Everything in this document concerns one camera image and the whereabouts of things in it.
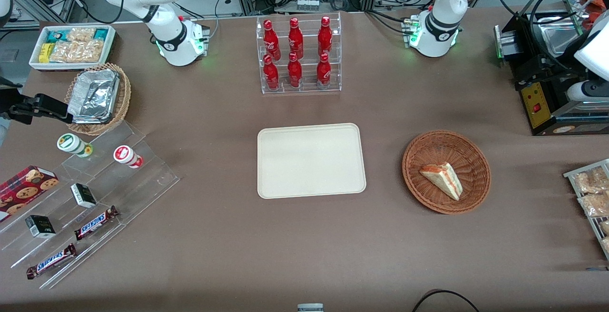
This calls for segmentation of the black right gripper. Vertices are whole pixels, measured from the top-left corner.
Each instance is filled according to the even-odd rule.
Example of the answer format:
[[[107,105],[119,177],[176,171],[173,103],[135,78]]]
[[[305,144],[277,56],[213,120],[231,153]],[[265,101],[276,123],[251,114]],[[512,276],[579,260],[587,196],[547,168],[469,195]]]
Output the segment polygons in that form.
[[[68,105],[44,94],[36,94],[33,97],[19,95],[16,102],[9,103],[8,120],[30,125],[34,117],[48,117],[66,124],[72,123]]]

